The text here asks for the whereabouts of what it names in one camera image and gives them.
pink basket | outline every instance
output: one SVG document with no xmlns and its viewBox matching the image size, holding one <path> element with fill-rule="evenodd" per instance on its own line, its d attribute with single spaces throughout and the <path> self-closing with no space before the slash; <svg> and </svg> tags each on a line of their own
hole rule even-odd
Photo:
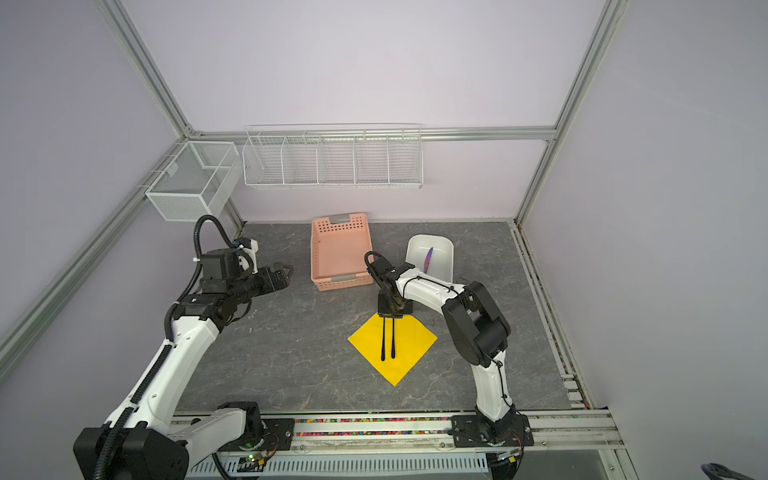
<svg viewBox="0 0 768 480">
<path fill-rule="evenodd" d="M 312 222 L 312 281 L 320 291 L 370 285 L 363 259 L 372 250 L 365 214 L 336 215 Z"/>
</svg>

yellow napkin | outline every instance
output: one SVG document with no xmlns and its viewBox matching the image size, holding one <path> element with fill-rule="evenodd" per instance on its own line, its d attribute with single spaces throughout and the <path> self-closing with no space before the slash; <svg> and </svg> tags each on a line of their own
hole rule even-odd
<svg viewBox="0 0 768 480">
<path fill-rule="evenodd" d="M 405 315 L 395 319 L 395 358 L 392 358 L 392 319 L 386 319 L 384 352 L 382 362 L 382 322 L 385 320 L 376 314 L 368 319 L 349 341 L 362 353 L 373 368 L 379 370 L 385 379 L 397 386 L 400 380 L 427 353 L 437 337 L 427 330 L 416 318 Z"/>
</svg>

white mesh basket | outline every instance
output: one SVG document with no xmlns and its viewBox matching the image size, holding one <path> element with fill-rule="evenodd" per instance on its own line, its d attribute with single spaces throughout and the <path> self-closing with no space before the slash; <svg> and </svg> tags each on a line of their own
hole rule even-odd
<svg viewBox="0 0 768 480">
<path fill-rule="evenodd" d="M 278 131 L 246 127 L 245 183 L 253 188 L 421 187 L 423 158 L 418 126 L 369 130 Z"/>
<path fill-rule="evenodd" d="M 147 197 L 165 220 L 218 216 L 243 174 L 233 142 L 188 141 L 152 182 Z"/>
</svg>

